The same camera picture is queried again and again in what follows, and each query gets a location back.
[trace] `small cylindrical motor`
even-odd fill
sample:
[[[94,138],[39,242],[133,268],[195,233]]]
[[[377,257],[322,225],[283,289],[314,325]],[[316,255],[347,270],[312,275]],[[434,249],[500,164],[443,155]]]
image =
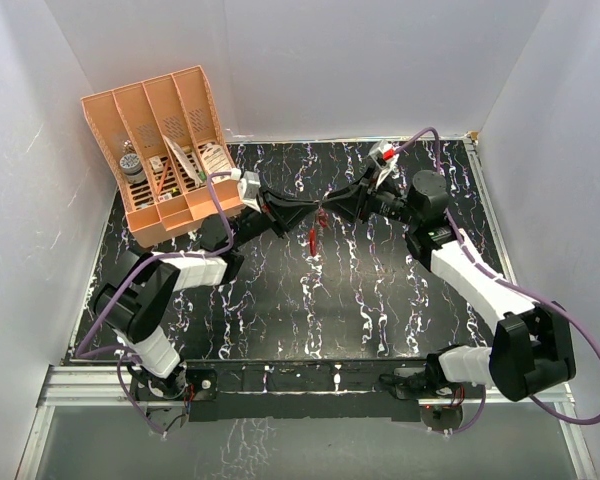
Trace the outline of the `small cylindrical motor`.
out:
[[[132,185],[144,182],[147,179],[142,163],[140,163],[140,157],[136,153],[128,153],[122,157],[120,159],[120,169]]]

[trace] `wire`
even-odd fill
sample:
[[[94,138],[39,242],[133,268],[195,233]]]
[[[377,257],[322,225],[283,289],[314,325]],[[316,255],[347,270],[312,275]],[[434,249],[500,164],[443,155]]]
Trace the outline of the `wire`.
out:
[[[114,351],[118,351],[118,350],[122,350],[124,353],[127,353],[127,354],[134,353],[131,348],[123,346],[123,345],[110,345],[108,347],[97,348],[97,349],[89,351],[89,352],[85,352],[84,350],[87,348],[87,345],[91,342],[91,340],[93,340],[96,333],[98,332],[98,330],[100,329],[100,327],[106,320],[107,316],[113,309],[113,306],[120,299],[120,297],[122,296],[124,291],[131,285],[133,280],[140,274],[140,272],[142,272],[142,270],[147,265],[150,265],[151,263],[153,263],[157,260],[167,259],[167,258],[180,258],[180,257],[210,258],[210,257],[215,257],[218,255],[221,255],[233,248],[233,245],[234,245],[233,231],[231,230],[231,226],[229,225],[229,219],[227,218],[227,215],[222,210],[222,206],[220,205],[220,201],[218,200],[218,195],[216,194],[216,191],[215,191],[215,188],[214,188],[214,185],[212,182],[212,180],[216,177],[226,177],[226,176],[230,176],[230,175],[231,175],[231,172],[216,172],[216,173],[212,173],[207,178],[207,188],[209,189],[209,193],[211,194],[211,200],[213,201],[213,204],[215,205],[216,209],[218,210],[218,215],[220,216],[220,220],[222,221],[222,225],[224,226],[225,232],[227,233],[227,236],[228,236],[227,245],[214,251],[214,252],[210,252],[207,254],[200,254],[200,253],[196,253],[196,252],[159,253],[157,255],[153,255],[153,256],[147,258],[144,262],[142,262],[140,265],[138,265],[129,274],[129,276],[124,280],[124,282],[122,282],[122,284],[120,285],[120,287],[118,288],[116,293],[113,295],[113,297],[111,297],[111,300],[109,301],[109,303],[104,307],[104,309],[102,310],[100,315],[98,315],[98,318],[93,323],[93,325],[91,326],[91,328],[89,329],[89,331],[87,332],[85,337],[82,339],[82,342],[80,342],[80,345],[78,345],[78,348],[76,349],[76,353],[75,353],[76,358],[91,358],[91,357],[95,357],[101,353],[109,353],[109,352],[114,352]],[[129,403],[131,403],[133,408],[144,418],[147,425],[149,425],[149,427],[151,427],[152,430],[165,436],[167,433],[166,430],[162,429],[160,426],[158,426],[154,422],[152,422],[151,419],[149,419],[149,417],[142,410],[142,408],[140,407],[138,402],[136,402],[136,400],[133,398],[131,393],[129,393],[129,389],[125,385],[124,380],[122,378],[121,368],[122,368],[123,360],[124,360],[124,355],[122,355],[120,357],[120,360],[118,361],[118,364],[116,367],[116,373],[118,375],[118,381],[120,382],[120,387],[122,388],[122,391],[124,392],[125,396],[127,397],[127,400],[129,400]],[[133,355],[131,356],[130,360],[139,361],[138,357],[134,357]]]
[[[410,147],[411,145],[414,145],[415,142],[422,135],[424,135],[427,132],[433,133],[433,138],[434,138],[434,147],[433,147],[433,149],[434,149],[434,155],[435,155],[436,170],[441,175],[444,175],[444,170],[442,168],[442,162],[440,160],[440,136],[438,135],[437,130],[435,128],[433,128],[433,127],[427,127],[424,130],[421,130],[420,132],[418,132],[417,134],[415,134],[409,141],[403,143],[400,147],[398,147],[395,150],[395,154],[398,154],[398,153],[404,151],[406,148]],[[475,267],[481,273],[483,273],[484,275],[486,275],[490,279],[494,280],[499,285],[502,285],[503,287],[506,287],[509,290],[512,290],[514,292],[517,292],[517,293],[525,295],[525,296],[527,296],[529,298],[532,298],[533,300],[535,300],[539,304],[541,304],[544,307],[546,307],[546,308],[554,311],[558,315],[562,315],[564,318],[567,319],[567,321],[571,325],[573,325],[573,327],[578,332],[580,332],[580,334],[584,337],[584,339],[587,341],[587,343],[591,346],[591,348],[595,352],[596,356],[598,357],[598,360],[600,360],[600,345],[591,336],[591,334],[587,331],[587,329],[584,327],[584,325],[580,321],[578,321],[575,317],[573,317],[570,313],[568,313],[563,308],[559,307],[558,305],[555,305],[552,301],[550,301],[550,300],[542,297],[541,295],[538,295],[538,294],[536,294],[536,293],[534,293],[534,292],[532,292],[530,290],[527,290],[526,288],[520,287],[518,285],[514,285],[511,282],[508,282],[507,280],[505,280],[505,279],[503,279],[503,278],[495,275],[494,273],[492,273],[491,271],[489,271],[488,269],[486,269],[480,263],[476,262],[475,258],[473,258],[473,255],[471,254],[470,250],[465,245],[465,243],[464,243],[464,236],[461,234],[460,230],[458,229],[458,225],[456,224],[456,222],[451,217],[451,213],[449,212],[449,210],[447,210],[447,218],[449,219],[449,223],[451,224],[451,228],[453,229],[453,231],[454,231],[454,233],[456,235],[456,238],[458,239],[458,243],[460,244],[460,248],[462,249],[463,253],[467,256],[467,258],[469,259],[469,261],[471,263],[473,263],[475,265]],[[573,423],[573,424],[576,424],[576,425],[595,425],[597,423],[600,423],[600,413],[598,415],[594,416],[594,417],[585,418],[585,419],[574,418],[574,417],[567,417],[566,415],[563,415],[561,413],[556,412],[554,409],[550,408],[549,406],[547,406],[546,404],[544,404],[543,402],[541,402],[534,395],[531,396],[531,400],[533,400],[533,402],[536,405],[538,405],[540,408],[542,408],[545,412],[549,413],[550,415],[553,415],[554,417],[556,417],[556,418],[558,418],[558,419],[560,419],[560,420],[562,420],[564,422]],[[482,413],[481,409],[478,410],[478,413],[476,414],[476,417],[479,416],[480,413]]]
[[[164,429],[164,431],[165,431],[165,432],[168,432],[168,431],[171,429],[171,427],[173,427],[173,425],[174,425],[174,424],[175,424],[175,423],[176,423],[178,420],[180,420],[181,418],[183,418],[183,417],[186,417],[186,416],[187,416],[187,414],[186,414],[186,413],[182,413],[182,414],[178,415],[176,418],[174,418],[173,420],[171,420],[171,423],[170,423],[170,424],[167,426],[167,428],[165,428],[165,429]]]

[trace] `black marble-pattern surface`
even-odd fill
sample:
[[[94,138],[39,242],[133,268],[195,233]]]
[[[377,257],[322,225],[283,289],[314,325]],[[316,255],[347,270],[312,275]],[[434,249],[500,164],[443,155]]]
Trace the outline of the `black marble-pattern surface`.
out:
[[[237,165],[258,172],[263,184],[316,199],[357,178],[370,146],[248,144],[230,150]],[[433,168],[432,147],[431,142],[418,142],[400,155],[393,178],[401,188],[419,170]],[[444,141],[442,161],[454,218],[483,258],[501,270],[463,143]],[[319,254],[311,257],[308,232],[313,221],[307,217],[285,239],[267,232],[243,246],[246,260],[230,285],[174,295],[162,325],[184,358],[424,357],[451,343],[490,343],[491,332],[467,302],[410,258],[402,225],[378,216],[367,224],[350,225],[329,214]],[[187,250],[193,238],[183,235],[155,250]],[[89,294],[133,244],[117,196]],[[77,343],[93,321],[85,306]],[[91,347],[114,342],[113,332],[103,328]],[[111,361],[113,356],[99,360]]]

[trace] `red object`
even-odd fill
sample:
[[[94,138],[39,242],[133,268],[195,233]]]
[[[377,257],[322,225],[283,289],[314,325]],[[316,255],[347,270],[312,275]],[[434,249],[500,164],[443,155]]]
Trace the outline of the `red object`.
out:
[[[393,157],[393,155],[394,155],[394,150],[393,150],[393,148],[390,148],[389,150],[387,150],[386,152],[384,152],[382,154],[382,159],[389,160],[391,157]]]
[[[320,226],[322,228],[327,228],[327,212],[325,212],[324,210],[320,209],[318,211],[318,223],[320,224]]]
[[[316,245],[316,229],[311,227],[309,230],[309,253],[312,257],[315,257],[318,253],[318,248]]]

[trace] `white enclosure wall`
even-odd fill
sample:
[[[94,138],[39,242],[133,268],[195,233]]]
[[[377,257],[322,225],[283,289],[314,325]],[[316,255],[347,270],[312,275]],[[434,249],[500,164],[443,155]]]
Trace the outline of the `white enclosure wall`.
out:
[[[202,64],[227,140],[484,124],[546,0],[46,0],[96,91]]]
[[[42,0],[0,2],[0,480],[64,354],[113,198],[81,113],[91,92]]]
[[[518,280],[600,341],[600,1],[552,1],[480,135]],[[580,338],[578,413],[600,411],[600,366]],[[600,474],[600,425],[583,427]]]

